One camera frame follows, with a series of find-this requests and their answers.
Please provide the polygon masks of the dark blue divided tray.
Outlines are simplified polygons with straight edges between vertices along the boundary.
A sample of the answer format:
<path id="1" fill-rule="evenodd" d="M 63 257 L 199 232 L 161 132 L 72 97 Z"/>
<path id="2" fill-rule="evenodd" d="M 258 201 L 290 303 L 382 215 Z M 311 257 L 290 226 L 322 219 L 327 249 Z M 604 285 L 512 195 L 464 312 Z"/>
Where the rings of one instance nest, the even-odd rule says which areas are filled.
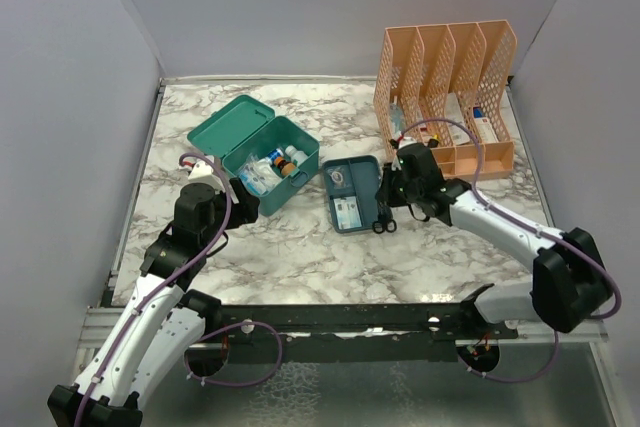
<path id="1" fill-rule="evenodd" d="M 345 186 L 336 188 L 328 172 L 341 168 L 345 176 Z M 389 208 L 380 205 L 376 194 L 381 184 L 381 170 L 376 157 L 363 155 L 326 161 L 322 166 L 323 179 L 328 196 L 331 223 L 339 234 L 353 234 L 372 231 L 376 234 L 392 233 L 397 224 Z M 333 200 L 339 197 L 355 196 L 357 198 L 362 227 L 348 231 L 337 228 Z"/>

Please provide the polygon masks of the blue item in rack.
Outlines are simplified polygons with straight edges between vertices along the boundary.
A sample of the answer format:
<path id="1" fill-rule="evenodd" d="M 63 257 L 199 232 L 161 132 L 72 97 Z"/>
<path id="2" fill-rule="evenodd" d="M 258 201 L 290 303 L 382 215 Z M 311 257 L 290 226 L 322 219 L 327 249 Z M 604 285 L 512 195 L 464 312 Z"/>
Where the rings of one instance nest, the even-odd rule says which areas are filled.
<path id="1" fill-rule="evenodd" d="M 389 104 L 389 117 L 392 137 L 398 140 L 406 128 L 406 121 L 404 112 L 396 101 Z"/>

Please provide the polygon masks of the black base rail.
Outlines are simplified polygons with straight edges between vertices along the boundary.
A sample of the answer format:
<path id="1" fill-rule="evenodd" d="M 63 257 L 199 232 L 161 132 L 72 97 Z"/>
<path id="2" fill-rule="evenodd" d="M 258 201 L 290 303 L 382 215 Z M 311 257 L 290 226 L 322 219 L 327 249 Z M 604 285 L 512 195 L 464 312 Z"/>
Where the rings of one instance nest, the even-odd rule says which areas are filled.
<path id="1" fill-rule="evenodd" d="M 489 324 L 471 304 L 223 305 L 191 300 L 207 333 L 236 322 L 263 322 L 283 345 L 285 362 L 337 363 L 390 360 L 454 362 L 456 343 L 515 339 L 504 323 Z"/>

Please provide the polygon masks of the white bottle blue cap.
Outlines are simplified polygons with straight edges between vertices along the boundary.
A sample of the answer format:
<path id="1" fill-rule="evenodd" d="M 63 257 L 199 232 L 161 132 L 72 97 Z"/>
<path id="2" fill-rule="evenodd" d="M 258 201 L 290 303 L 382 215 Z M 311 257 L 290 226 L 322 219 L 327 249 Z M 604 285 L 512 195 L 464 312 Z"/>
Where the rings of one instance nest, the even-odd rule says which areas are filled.
<path id="1" fill-rule="evenodd" d="M 266 159 L 268 159 L 270 162 L 274 162 L 278 157 L 284 157 L 284 152 L 280 148 L 276 148 L 269 152 L 266 156 Z"/>

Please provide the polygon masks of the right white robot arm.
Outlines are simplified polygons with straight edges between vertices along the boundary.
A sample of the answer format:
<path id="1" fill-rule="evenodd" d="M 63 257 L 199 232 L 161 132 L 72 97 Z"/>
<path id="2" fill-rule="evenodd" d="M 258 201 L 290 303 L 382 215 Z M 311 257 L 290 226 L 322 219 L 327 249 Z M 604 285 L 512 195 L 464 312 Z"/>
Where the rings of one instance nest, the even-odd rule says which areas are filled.
<path id="1" fill-rule="evenodd" d="M 503 321 L 540 321 L 569 333 L 601 318 L 606 302 L 620 301 L 590 233 L 541 225 L 490 201 L 463 179 L 445 178 L 424 144 L 400 147 L 384 165 L 377 199 L 475 234 L 529 270 L 526 281 L 482 287 L 467 297 L 471 306 L 460 312 L 459 325 L 469 337 L 481 338 Z"/>

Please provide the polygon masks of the clear tape roll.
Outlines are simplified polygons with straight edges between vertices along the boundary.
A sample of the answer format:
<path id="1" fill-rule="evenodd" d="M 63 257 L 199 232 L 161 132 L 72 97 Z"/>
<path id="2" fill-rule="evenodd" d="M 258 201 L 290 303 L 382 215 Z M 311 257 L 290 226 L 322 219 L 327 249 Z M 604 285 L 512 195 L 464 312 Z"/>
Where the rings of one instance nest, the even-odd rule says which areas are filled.
<path id="1" fill-rule="evenodd" d="M 341 168 L 335 168 L 329 171 L 328 174 L 336 188 L 343 188 L 345 186 L 345 176 Z"/>

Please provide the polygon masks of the white red medicine box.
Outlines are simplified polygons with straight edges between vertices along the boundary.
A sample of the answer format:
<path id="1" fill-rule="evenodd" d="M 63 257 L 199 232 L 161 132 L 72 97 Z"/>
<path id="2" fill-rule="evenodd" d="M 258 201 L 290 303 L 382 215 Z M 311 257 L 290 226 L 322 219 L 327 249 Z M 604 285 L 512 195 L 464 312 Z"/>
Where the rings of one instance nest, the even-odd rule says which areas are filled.
<path id="1" fill-rule="evenodd" d="M 475 106 L 472 113 L 480 140 L 483 143 L 497 143 L 499 141 L 497 133 L 490 119 L 484 115 L 483 110 L 479 106 Z"/>

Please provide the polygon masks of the small white grey-cap bottle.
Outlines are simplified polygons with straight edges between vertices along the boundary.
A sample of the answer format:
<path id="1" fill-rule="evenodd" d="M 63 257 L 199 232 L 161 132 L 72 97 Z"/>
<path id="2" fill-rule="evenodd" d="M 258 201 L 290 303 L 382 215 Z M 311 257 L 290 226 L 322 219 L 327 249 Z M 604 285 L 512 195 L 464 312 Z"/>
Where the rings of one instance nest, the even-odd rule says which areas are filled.
<path id="1" fill-rule="evenodd" d="M 285 148 L 285 154 L 289 157 L 290 161 L 296 166 L 301 165 L 308 159 L 308 156 L 304 151 L 297 149 L 293 145 L 289 145 Z"/>

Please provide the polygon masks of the peach file organizer rack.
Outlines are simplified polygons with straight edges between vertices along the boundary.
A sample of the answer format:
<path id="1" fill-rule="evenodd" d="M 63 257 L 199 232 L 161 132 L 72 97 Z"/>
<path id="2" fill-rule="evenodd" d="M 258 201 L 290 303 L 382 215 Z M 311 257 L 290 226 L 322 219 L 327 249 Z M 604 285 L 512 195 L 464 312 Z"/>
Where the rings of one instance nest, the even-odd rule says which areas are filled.
<path id="1" fill-rule="evenodd" d="M 387 28 L 373 98 L 386 156 L 395 152 L 389 144 L 389 104 L 396 101 L 405 115 L 406 135 L 434 145 L 445 176 L 508 177 L 514 169 L 515 144 L 501 103 L 516 49 L 517 37 L 506 20 Z M 457 95 L 465 125 L 444 116 L 449 93 Z M 475 106 L 490 119 L 497 143 L 480 140 Z M 447 123 L 464 130 L 470 142 L 453 145 Z"/>

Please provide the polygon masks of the white gauze packet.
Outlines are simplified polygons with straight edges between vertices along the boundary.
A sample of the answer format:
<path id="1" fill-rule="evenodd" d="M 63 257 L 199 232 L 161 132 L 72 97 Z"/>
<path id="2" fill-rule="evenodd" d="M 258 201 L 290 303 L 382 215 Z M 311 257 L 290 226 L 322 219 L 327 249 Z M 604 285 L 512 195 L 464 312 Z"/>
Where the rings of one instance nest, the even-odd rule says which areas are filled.
<path id="1" fill-rule="evenodd" d="M 268 160 L 248 159 L 240 168 L 238 177 L 245 184 L 263 184 L 269 186 L 273 183 L 273 174 L 274 172 Z"/>

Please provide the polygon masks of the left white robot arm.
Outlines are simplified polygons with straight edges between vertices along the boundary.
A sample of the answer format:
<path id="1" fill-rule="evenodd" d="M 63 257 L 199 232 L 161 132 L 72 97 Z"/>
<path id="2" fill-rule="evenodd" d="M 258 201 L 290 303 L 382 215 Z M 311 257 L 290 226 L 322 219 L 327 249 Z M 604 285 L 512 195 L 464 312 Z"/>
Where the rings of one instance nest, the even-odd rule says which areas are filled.
<path id="1" fill-rule="evenodd" d="M 196 340 L 220 332 L 219 300 L 190 284 L 229 229 L 258 218 L 259 200 L 233 178 L 227 191 L 183 187 L 172 221 L 145 254 L 125 309 L 84 371 L 56 386 L 47 406 L 59 426 L 138 426 L 162 379 Z"/>

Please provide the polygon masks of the teal medicine kit box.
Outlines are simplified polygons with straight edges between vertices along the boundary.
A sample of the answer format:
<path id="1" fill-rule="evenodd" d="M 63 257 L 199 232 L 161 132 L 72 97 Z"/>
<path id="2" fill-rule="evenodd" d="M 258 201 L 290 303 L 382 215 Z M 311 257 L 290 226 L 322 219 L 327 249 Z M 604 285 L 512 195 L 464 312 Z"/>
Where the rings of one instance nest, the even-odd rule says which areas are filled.
<path id="1" fill-rule="evenodd" d="M 279 185 L 260 199 L 259 212 L 270 216 L 293 197 L 319 170 L 319 143 L 308 132 L 285 116 L 278 116 L 266 104 L 249 95 L 240 95 L 229 102 L 187 135 L 188 141 L 206 155 L 221 160 L 222 167 L 233 177 L 238 177 L 240 168 L 248 159 L 266 159 L 269 152 L 293 145 L 304 151 L 308 159 Z"/>

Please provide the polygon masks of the brown bottle orange cap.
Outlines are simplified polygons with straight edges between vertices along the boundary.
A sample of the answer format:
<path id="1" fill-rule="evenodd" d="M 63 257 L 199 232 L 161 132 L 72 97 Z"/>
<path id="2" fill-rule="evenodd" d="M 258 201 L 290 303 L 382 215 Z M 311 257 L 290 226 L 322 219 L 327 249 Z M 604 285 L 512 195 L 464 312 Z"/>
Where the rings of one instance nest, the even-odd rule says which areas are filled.
<path id="1" fill-rule="evenodd" d="M 295 164 L 283 157 L 277 157 L 274 160 L 274 166 L 282 177 L 287 177 L 296 170 Z"/>

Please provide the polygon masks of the blue face mask packet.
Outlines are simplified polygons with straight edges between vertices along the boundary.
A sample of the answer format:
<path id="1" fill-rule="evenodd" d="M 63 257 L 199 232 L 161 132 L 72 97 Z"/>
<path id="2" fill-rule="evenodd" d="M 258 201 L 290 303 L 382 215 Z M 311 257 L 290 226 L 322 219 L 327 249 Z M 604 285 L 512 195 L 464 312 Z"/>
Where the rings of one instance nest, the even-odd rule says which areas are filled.
<path id="1" fill-rule="evenodd" d="M 254 195 L 263 196 L 274 190 L 281 178 L 273 171 L 268 161 L 249 162 L 240 170 L 238 177 Z"/>

